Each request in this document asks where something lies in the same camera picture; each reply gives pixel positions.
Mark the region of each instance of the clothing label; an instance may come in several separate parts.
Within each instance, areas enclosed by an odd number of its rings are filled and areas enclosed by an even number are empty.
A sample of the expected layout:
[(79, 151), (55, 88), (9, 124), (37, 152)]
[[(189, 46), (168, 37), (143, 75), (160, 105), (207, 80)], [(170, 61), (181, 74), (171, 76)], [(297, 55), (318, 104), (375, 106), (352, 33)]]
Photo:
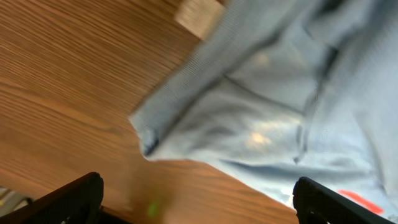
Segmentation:
[(223, 11), (224, 6), (216, 0), (185, 0), (175, 20), (203, 40), (215, 28)]

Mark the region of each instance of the garment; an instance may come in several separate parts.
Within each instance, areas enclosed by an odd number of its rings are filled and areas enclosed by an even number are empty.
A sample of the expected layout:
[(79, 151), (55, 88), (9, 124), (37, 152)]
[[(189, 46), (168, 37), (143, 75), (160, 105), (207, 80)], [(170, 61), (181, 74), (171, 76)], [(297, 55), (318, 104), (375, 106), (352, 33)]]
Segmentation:
[(397, 221), (397, 49), (395, 0), (231, 1), (131, 123), (148, 160), (206, 162), (288, 206), (307, 176)]

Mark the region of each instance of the wooden table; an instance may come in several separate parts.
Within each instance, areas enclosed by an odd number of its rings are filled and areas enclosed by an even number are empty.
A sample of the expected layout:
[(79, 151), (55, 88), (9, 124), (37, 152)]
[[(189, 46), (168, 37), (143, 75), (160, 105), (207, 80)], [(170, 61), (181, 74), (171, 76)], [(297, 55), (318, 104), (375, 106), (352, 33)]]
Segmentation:
[(199, 43), (179, 4), (0, 1), (0, 185), (39, 198), (97, 171), (103, 204), (130, 222), (297, 223), (206, 164), (139, 154), (127, 116)]

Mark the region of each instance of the clothing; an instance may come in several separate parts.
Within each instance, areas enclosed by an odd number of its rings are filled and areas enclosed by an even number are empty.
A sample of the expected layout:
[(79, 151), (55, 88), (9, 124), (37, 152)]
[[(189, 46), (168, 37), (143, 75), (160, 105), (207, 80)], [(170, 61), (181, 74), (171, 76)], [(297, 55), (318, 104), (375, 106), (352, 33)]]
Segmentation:
[(299, 177), (398, 220), (398, 1), (231, 1), (131, 116), (148, 160), (206, 162), (291, 206)]

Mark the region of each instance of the red mark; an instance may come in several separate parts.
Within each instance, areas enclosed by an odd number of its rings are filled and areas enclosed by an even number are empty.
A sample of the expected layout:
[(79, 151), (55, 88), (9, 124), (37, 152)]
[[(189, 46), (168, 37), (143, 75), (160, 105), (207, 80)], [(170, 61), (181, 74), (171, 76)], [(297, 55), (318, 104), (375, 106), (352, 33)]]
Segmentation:
[(362, 198), (357, 193), (354, 193), (354, 192), (349, 191), (349, 190), (338, 190), (338, 192), (340, 194), (345, 195), (345, 196), (353, 199), (354, 201), (360, 203), (365, 208), (367, 208), (369, 211), (371, 211), (371, 212), (373, 212), (375, 214), (380, 215), (380, 214), (382, 214), (384, 212), (384, 210), (381, 207), (378, 207), (373, 202), (370, 202), (369, 200), (366, 200), (365, 198)]

